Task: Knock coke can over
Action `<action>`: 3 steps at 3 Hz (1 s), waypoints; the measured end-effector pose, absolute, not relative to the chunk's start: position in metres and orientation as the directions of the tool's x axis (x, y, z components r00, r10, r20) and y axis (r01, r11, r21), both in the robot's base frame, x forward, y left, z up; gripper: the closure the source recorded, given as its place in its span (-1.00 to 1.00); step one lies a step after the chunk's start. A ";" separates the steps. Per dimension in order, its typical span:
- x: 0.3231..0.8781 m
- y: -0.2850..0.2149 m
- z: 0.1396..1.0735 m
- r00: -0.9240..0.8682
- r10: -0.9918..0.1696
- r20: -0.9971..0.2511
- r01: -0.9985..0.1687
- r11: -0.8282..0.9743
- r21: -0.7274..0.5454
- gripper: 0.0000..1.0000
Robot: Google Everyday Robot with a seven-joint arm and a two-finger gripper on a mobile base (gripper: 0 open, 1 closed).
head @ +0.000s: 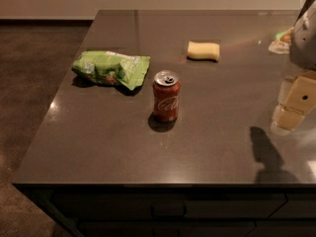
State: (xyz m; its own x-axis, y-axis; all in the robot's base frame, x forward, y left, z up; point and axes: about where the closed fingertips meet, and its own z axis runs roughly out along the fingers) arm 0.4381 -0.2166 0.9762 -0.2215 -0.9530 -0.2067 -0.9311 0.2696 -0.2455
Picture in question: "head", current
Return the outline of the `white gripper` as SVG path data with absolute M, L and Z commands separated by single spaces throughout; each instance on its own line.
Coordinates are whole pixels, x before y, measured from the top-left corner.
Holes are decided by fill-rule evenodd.
M 316 107 L 316 0 L 306 0 L 294 24 L 291 61 L 304 69 L 295 78 L 286 77 L 275 109 L 275 126 L 295 130 Z

